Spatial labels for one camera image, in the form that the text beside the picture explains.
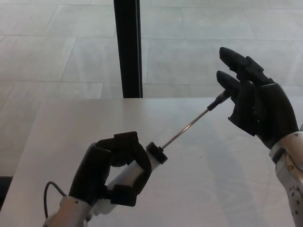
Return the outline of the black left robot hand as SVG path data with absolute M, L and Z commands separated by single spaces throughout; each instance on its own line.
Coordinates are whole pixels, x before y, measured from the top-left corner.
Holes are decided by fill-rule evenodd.
M 105 182 L 110 168 L 130 165 L 133 161 L 143 170 L 134 184 L 117 184 L 109 189 Z M 115 134 L 113 138 L 89 146 L 73 179 L 69 196 L 90 206 L 94 206 L 100 199 L 109 199 L 112 204 L 133 207 L 151 173 L 151 162 L 139 143 L 137 132 Z

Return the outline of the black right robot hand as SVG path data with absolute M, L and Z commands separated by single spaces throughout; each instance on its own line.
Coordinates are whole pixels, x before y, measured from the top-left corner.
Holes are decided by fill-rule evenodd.
M 218 83 L 230 93 L 234 109 L 229 120 L 267 148 L 283 137 L 297 132 L 293 107 L 281 86 L 264 74 L 251 57 L 221 47 L 219 57 L 236 77 L 218 71 Z

